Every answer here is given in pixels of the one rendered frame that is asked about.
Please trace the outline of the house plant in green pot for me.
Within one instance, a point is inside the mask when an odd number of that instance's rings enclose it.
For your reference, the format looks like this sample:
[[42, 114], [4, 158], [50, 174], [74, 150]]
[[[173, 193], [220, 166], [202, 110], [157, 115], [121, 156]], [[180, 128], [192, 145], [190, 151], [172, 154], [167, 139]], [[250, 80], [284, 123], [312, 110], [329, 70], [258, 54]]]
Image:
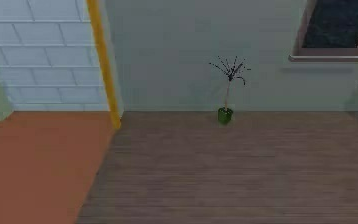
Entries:
[[210, 62], [210, 65], [217, 68], [227, 78], [227, 87], [223, 106], [217, 110], [217, 120], [222, 125], [228, 125], [234, 114], [234, 110], [228, 105], [232, 82], [239, 79], [243, 82], [243, 85], [246, 85], [246, 79], [243, 77], [243, 73], [245, 71], [251, 71], [251, 68], [248, 68], [245, 64], [245, 58], [239, 62], [238, 57], [235, 57], [232, 64], [229, 63], [227, 58], [222, 59], [218, 56], [218, 60], [219, 64]]

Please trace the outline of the pink framed window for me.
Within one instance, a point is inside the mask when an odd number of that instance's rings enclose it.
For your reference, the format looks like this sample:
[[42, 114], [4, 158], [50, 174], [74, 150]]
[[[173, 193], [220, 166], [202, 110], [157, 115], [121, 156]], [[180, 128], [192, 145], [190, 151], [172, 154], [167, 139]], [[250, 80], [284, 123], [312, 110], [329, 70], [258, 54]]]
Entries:
[[292, 62], [358, 62], [358, 0], [308, 0]]

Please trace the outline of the yellow door frame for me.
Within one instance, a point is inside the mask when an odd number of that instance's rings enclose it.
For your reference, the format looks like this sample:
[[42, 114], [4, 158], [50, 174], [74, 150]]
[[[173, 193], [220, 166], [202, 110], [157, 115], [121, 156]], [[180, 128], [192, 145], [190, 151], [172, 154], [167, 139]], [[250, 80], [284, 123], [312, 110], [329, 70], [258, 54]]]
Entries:
[[98, 55], [98, 61], [101, 69], [102, 80], [106, 92], [107, 105], [110, 110], [112, 126], [115, 130], [121, 127], [118, 103], [116, 99], [115, 88], [111, 73], [111, 65], [108, 57], [108, 51], [105, 40], [104, 28], [99, 8], [99, 0], [86, 0], [88, 13], [93, 31], [95, 48]]

